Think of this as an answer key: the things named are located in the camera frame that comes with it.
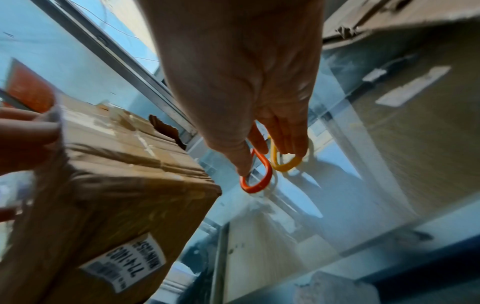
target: cardboard box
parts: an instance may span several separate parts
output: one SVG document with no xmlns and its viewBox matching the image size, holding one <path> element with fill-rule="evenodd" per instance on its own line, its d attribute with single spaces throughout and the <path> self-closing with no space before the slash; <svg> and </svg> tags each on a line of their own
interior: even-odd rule
<svg viewBox="0 0 480 304">
<path fill-rule="evenodd" d="M 15 220 L 0 262 L 2 303 L 147 300 L 221 195 L 220 187 L 173 139 L 126 110 L 59 94 L 48 119 L 61 120 L 62 140 L 35 172 L 34 199 Z M 146 255 L 141 265 L 141 256 L 122 255 L 127 249 L 151 254 L 149 248 L 156 248 L 153 264 Z M 143 271 L 142 278 L 118 291 L 109 273 L 86 271 L 109 258 L 120 268 L 120 262 L 129 263 L 122 270 L 133 272 L 129 279 Z M 152 271 L 141 269 L 145 261 Z M 110 278 L 118 278 L 117 271 Z"/>
</svg>

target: hand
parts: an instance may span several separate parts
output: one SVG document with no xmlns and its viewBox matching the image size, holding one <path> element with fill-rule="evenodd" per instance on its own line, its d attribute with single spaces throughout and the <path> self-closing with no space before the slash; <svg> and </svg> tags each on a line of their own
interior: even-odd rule
<svg viewBox="0 0 480 304">
<path fill-rule="evenodd" d="M 248 175 L 245 139 L 282 154 L 308 148 L 308 101 L 322 48 L 322 0 L 138 0 L 168 86 L 209 147 Z"/>
<path fill-rule="evenodd" d="M 50 155 L 45 145 L 60 134 L 57 123 L 36 121 L 39 114 L 0 108 L 0 175 L 31 170 Z"/>
</svg>

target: white paper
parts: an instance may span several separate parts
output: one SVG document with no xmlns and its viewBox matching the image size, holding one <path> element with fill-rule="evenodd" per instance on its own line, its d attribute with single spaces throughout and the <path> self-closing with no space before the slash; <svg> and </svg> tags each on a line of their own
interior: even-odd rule
<svg viewBox="0 0 480 304">
<path fill-rule="evenodd" d="M 122 292 L 165 265 L 162 249 L 148 234 L 119 246 L 85 264 L 81 269 L 112 284 Z"/>
</svg>

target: yellow scissor handle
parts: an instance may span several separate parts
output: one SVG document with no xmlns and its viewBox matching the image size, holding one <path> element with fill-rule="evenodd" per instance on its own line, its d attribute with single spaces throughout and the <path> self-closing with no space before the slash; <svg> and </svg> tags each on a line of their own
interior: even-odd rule
<svg viewBox="0 0 480 304">
<path fill-rule="evenodd" d="M 277 160 L 277 147 L 275 146 L 273 140 L 271 141 L 270 147 L 271 147 L 271 151 L 270 151 L 271 167 L 276 171 L 287 172 L 290 169 L 297 167 L 302 162 L 301 157 L 295 156 L 288 163 L 280 165 Z"/>
</svg>

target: orange scissor handle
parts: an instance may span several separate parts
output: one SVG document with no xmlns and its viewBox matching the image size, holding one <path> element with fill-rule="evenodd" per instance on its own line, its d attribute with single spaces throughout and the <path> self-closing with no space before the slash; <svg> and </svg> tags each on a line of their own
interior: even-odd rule
<svg viewBox="0 0 480 304">
<path fill-rule="evenodd" d="M 259 153 L 256 149 L 251 150 L 251 156 L 253 157 L 256 155 L 258 159 L 261 161 L 261 163 L 265 166 L 266 169 L 266 174 L 265 176 L 261 179 L 258 184 L 253 185 L 253 186 L 248 186 L 247 185 L 247 179 L 243 176 L 240 177 L 240 187 L 246 192 L 246 193 L 257 193 L 262 190 L 264 190 L 269 184 L 272 179 L 272 166 L 270 165 L 269 160 L 261 153 Z"/>
<path fill-rule="evenodd" d="M 277 147 L 275 146 L 273 141 L 271 142 L 270 160 L 271 160 L 271 166 L 273 167 L 273 169 L 280 172 L 287 172 L 290 169 L 297 167 L 302 162 L 301 157 L 295 156 L 288 163 L 280 165 L 277 160 Z"/>
</svg>

